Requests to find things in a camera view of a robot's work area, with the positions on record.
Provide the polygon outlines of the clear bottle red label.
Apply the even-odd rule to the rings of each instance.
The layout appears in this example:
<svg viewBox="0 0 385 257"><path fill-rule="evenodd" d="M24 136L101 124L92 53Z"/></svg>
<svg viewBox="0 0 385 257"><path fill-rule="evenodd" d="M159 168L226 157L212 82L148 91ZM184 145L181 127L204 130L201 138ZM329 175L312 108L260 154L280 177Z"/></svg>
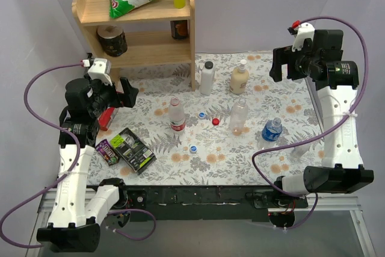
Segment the clear bottle red label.
<svg viewBox="0 0 385 257"><path fill-rule="evenodd" d="M168 116L170 119L170 127L176 134L182 134L186 127L186 118L183 105L181 101L173 97L170 100L168 108Z"/></svg>

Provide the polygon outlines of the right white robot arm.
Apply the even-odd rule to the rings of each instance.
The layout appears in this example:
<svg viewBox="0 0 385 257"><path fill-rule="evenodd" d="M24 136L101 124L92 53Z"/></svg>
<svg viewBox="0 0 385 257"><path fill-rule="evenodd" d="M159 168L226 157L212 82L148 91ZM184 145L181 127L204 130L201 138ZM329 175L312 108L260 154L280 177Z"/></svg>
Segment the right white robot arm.
<svg viewBox="0 0 385 257"><path fill-rule="evenodd" d="M353 103L359 86L359 71L353 61L342 59L343 31L291 28L292 46L273 51L270 76L281 81L282 65L292 80L310 77L322 108L324 157L321 166L307 166L300 174L281 178L272 192L273 202L288 206L294 195L310 193L350 194L373 182L374 173L364 168L356 132Z"/></svg>

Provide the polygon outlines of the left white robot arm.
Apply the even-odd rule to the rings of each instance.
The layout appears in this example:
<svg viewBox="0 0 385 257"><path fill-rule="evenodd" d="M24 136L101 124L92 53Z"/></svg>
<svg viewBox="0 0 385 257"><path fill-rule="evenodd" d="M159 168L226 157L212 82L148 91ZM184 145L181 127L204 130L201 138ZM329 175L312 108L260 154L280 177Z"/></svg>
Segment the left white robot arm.
<svg viewBox="0 0 385 257"><path fill-rule="evenodd" d="M138 89L127 78L120 78L120 82L121 92L99 79L78 78L66 84L67 106L59 118L59 183L48 224L37 231L37 241L53 252L94 252L100 225L110 209L127 205L128 194L119 178L102 181L91 200L85 201L99 116L107 108L132 108L136 102Z"/></svg>

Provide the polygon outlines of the clear plastic bottle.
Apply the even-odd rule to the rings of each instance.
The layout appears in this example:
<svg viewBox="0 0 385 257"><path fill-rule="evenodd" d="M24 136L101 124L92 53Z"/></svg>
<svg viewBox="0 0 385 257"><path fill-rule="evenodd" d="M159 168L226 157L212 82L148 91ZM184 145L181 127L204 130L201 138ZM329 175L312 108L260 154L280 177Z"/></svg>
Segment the clear plastic bottle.
<svg viewBox="0 0 385 257"><path fill-rule="evenodd" d="M230 113L229 129L235 136L239 136L244 129L248 116L248 105L245 98L239 98L234 103Z"/></svg>

